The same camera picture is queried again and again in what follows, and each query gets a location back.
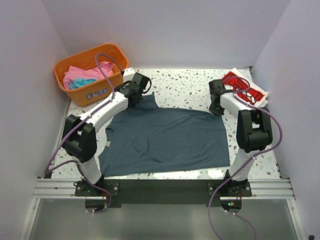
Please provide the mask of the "slate blue t shirt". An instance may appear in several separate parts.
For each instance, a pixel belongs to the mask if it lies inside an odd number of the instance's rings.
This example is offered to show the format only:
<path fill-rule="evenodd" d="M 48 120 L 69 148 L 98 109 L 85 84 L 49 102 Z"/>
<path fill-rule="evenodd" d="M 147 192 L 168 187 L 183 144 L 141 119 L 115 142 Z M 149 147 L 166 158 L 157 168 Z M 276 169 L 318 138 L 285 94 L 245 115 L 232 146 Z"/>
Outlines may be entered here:
<path fill-rule="evenodd" d="M 225 125 L 209 112 L 159 107 L 153 94 L 116 114 L 99 155 L 105 177 L 230 165 Z"/>

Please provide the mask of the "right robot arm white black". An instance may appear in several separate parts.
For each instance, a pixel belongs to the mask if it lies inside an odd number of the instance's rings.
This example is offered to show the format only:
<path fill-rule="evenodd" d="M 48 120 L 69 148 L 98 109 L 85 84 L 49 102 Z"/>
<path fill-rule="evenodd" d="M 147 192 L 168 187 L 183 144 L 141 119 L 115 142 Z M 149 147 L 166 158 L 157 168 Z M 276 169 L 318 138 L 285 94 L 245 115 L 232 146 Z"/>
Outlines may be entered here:
<path fill-rule="evenodd" d="M 221 79 L 209 82 L 211 104 L 209 111 L 222 116 L 228 110 L 237 117 L 236 142 L 238 152 L 233 164 L 225 174 L 230 180 L 223 183 L 223 192 L 230 197 L 240 190 L 240 183 L 248 180 L 249 171 L 253 165 L 254 154 L 266 149 L 273 141 L 270 116 L 264 109 L 254 108 L 236 96 L 231 89 L 226 89 Z"/>

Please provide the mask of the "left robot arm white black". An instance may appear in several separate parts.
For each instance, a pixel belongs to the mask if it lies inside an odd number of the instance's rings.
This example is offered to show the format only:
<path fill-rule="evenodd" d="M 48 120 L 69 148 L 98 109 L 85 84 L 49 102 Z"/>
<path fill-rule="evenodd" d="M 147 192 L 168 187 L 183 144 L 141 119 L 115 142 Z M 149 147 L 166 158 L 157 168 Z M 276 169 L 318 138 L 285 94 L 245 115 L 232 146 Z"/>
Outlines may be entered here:
<path fill-rule="evenodd" d="M 104 190 L 100 181 L 103 175 L 95 158 L 98 131 L 115 115 L 137 105 L 152 86 L 149 77 L 132 68 L 123 72 L 123 79 L 125 82 L 115 87 L 101 103 L 80 116 L 71 114 L 65 120 L 62 148 L 77 164 L 81 177 L 87 181 L 85 189 L 92 196 L 99 196 Z"/>

